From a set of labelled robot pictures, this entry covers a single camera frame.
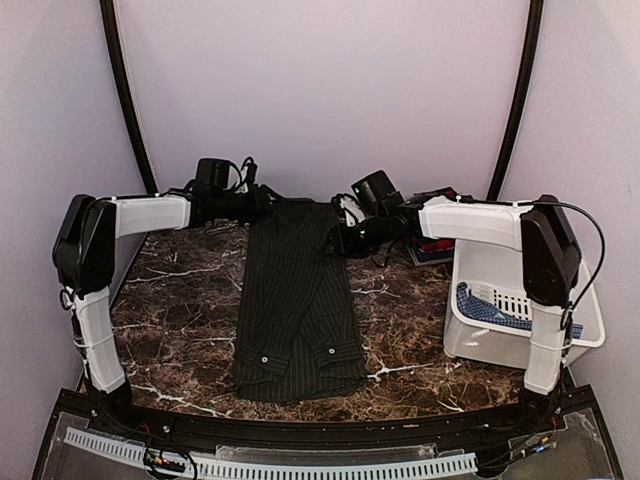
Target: pinstriped shirt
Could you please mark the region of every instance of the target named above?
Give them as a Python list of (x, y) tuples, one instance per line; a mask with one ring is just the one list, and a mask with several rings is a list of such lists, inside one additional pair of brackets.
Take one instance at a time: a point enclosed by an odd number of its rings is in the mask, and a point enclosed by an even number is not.
[(328, 204), (285, 202), (251, 226), (233, 366), (240, 397), (344, 395), (366, 378), (345, 261), (321, 253), (336, 221)]

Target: marble surface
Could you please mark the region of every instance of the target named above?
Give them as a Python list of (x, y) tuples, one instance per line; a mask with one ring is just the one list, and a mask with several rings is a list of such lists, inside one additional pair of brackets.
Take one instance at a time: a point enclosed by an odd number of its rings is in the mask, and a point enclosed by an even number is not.
[(248, 227), (151, 234), (112, 311), (134, 403), (272, 421), (371, 421), (515, 402), (522, 371), (448, 358), (442, 348), (450, 278), (395, 248), (388, 267), (349, 260), (368, 383), (347, 397), (293, 403), (236, 398), (235, 323)]

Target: curved black pole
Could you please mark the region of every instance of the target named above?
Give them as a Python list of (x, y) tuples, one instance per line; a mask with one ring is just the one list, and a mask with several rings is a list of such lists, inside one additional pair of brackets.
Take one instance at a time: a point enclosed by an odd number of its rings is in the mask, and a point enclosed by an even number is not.
[(527, 33), (524, 37), (524, 47), (522, 49), (522, 58), (520, 59), (520, 70), (518, 71), (518, 80), (516, 82), (516, 90), (513, 94), (513, 103), (509, 112), (509, 120), (507, 120), (507, 128), (502, 139), (502, 147), (496, 162), (496, 168), (493, 172), (487, 200), (497, 200), (500, 190), (507, 175), (509, 161), (513, 153), (513, 147), (518, 136), (518, 128), (524, 111), (524, 104), (527, 99), (527, 91), (529, 90), (529, 82), (531, 81), (531, 72), (533, 71), (533, 60), (536, 55), (536, 47), (538, 45), (538, 35), (540, 34), (540, 24), (542, 23), (542, 6), (544, 0), (531, 0), (529, 7), (529, 19), (527, 20)]
[(133, 106), (133, 97), (129, 89), (129, 81), (122, 56), (122, 46), (120, 45), (120, 37), (118, 35), (118, 23), (113, 0), (100, 0), (100, 8), (102, 10), (102, 24), (107, 39), (113, 78), (116, 82), (118, 97), (120, 97), (120, 108), (122, 108), (122, 115), (124, 116), (127, 131), (129, 132), (129, 139), (131, 140), (131, 146), (133, 147), (138, 169), (140, 170), (140, 175), (142, 176), (144, 188), (147, 190), (147, 193), (158, 193), (158, 185), (153, 177), (149, 157), (144, 148), (138, 117)]

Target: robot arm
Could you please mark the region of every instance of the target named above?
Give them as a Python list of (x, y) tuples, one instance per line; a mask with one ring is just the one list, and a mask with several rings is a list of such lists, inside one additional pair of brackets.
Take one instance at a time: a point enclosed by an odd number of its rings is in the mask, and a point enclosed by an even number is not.
[(119, 238), (158, 230), (180, 230), (216, 218), (251, 221), (269, 204), (268, 187), (254, 184), (257, 167), (247, 165), (245, 193), (227, 189), (226, 160), (202, 159), (185, 190), (165, 195), (73, 198), (58, 234), (53, 262), (63, 285), (61, 298), (72, 312), (74, 341), (85, 375), (112, 402), (130, 402), (130, 387), (116, 351), (109, 314), (109, 285)]
[[(353, 190), (370, 217), (354, 226), (343, 222), (334, 227), (327, 244), (338, 255), (366, 256), (385, 242), (405, 237), (460, 239), (521, 252), (522, 285), (514, 287), (526, 291), (533, 310), (525, 387), (551, 392), (565, 350), (563, 314), (581, 260), (562, 210), (535, 202), (488, 204), (440, 192), (405, 202), (382, 171), (354, 184)], [(557, 202), (550, 196), (541, 200)]]

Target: lavender wall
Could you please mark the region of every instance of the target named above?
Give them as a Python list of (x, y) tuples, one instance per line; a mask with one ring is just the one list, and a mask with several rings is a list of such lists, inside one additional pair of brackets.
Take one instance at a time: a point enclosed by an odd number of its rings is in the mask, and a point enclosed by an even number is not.
[(405, 193), (486, 194), (528, 1), (119, 0), (161, 188), (201, 156), (329, 199), (386, 169)]
[[(80, 373), (51, 263), (68, 203), (142, 184), (98, 2), (3, 1), (0, 32), (0, 478), (21, 480), (60, 387)], [(121, 246), (120, 267), (137, 242)]]
[[(640, 5), (547, 2), (504, 198), (553, 192), (583, 206), (609, 243), (596, 284), (607, 341), (573, 368), (591, 383), (629, 477), (640, 471)], [(592, 267), (596, 233), (575, 218)]]

